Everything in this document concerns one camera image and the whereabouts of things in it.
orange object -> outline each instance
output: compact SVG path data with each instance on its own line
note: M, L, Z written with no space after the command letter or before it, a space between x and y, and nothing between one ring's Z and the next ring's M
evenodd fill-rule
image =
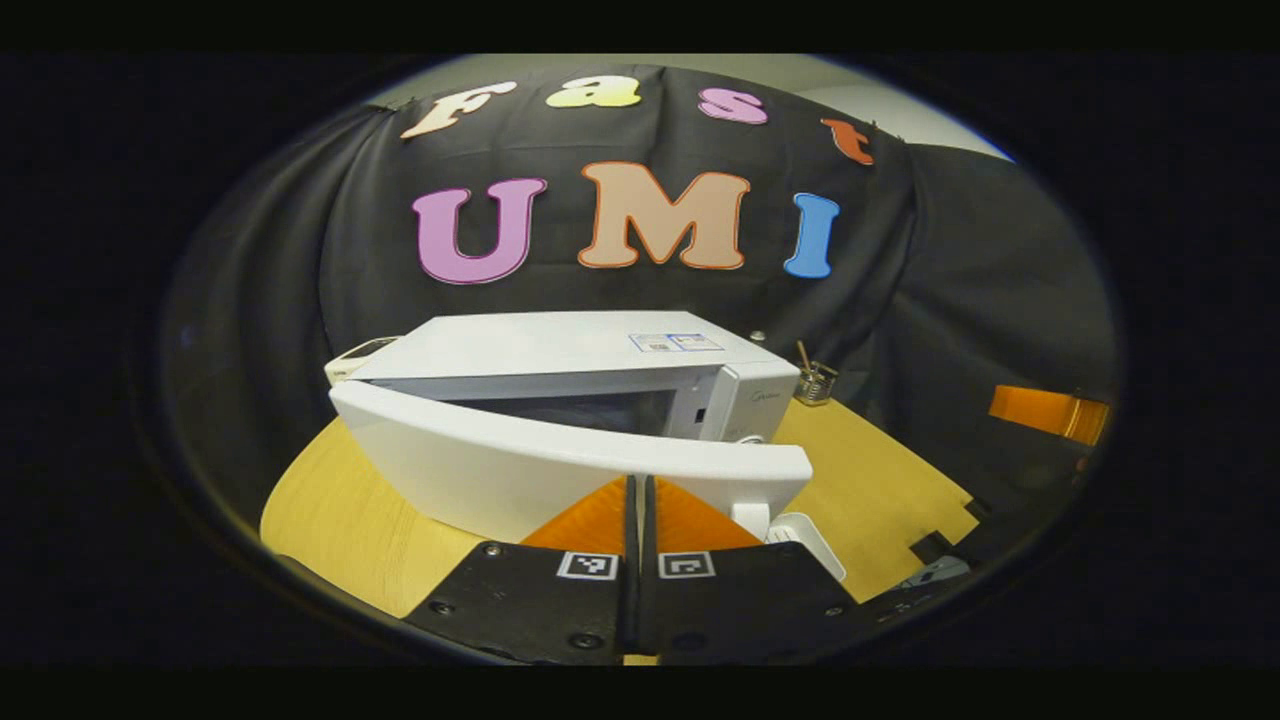
M689 491L654 479L658 552L698 552L764 544ZM521 544L572 552L626 553L627 479L618 478L579 500Z
M627 479L618 478L579 500L521 544L573 552L625 553Z
M689 491L655 478L658 552L698 552L764 544Z
M1103 402L1025 387L996 386L988 414L1001 420L1097 445L1111 409Z
M854 126L846 123L845 120L832 120L823 118L822 124L831 128L831 138L836 142L836 147L845 154L850 160L856 160L863 165L874 165L876 159L868 155L861 143L867 142L867 136L854 129Z

microwave door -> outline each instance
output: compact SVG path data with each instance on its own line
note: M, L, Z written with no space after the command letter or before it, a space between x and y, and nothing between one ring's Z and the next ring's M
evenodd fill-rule
M771 519L813 477L797 446L561 425L360 380L329 396L374 466L420 512L502 542L521 542L620 475L657 475L728 516Z

microwave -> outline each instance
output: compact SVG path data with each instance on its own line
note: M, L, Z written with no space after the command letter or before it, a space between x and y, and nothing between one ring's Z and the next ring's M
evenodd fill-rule
M762 541L813 477L773 438L800 370L685 311L436 316L329 391L420 512L520 542L620 475L690 491Z

barcode sticker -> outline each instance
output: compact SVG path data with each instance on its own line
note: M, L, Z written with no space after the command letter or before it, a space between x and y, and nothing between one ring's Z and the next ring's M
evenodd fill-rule
M628 336L640 352L701 352L707 350L724 350L703 334L668 333L668 334L640 334Z

metal pen holder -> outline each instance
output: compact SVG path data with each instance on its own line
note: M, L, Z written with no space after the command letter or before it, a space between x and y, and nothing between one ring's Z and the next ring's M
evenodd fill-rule
M810 407L826 405L831 400L831 388L836 384L836 370L822 363L810 363L800 369L800 382L796 383L795 397Z

